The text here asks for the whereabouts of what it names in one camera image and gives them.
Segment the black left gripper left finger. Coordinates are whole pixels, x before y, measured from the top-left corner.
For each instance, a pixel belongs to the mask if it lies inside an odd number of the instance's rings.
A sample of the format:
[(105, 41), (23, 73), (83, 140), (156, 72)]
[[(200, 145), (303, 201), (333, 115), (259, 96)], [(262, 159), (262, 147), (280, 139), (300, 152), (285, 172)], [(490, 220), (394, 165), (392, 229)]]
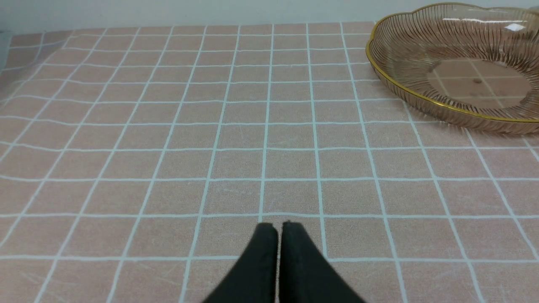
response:
[(278, 232), (259, 223), (231, 270), (205, 303), (273, 303), (276, 297)]

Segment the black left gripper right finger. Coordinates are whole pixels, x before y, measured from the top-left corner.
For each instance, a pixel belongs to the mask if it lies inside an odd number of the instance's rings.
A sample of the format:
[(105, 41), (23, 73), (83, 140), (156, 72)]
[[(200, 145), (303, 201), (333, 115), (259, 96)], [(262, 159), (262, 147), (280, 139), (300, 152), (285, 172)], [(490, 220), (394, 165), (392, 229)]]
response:
[(279, 301), (281, 303), (365, 302), (325, 260), (299, 222), (283, 223)]

